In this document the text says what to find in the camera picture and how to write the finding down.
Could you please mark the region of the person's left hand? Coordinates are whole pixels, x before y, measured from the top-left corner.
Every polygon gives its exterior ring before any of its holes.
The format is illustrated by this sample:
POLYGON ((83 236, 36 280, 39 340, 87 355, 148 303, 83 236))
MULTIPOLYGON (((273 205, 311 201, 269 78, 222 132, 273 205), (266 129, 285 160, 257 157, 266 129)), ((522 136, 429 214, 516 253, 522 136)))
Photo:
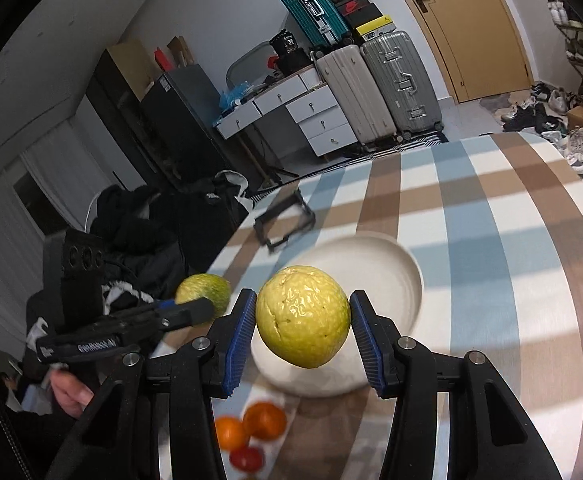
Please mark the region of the person's left hand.
POLYGON ((94 397, 84 382, 66 370, 52 370, 49 381, 60 408, 74 418, 82 415, 94 397))

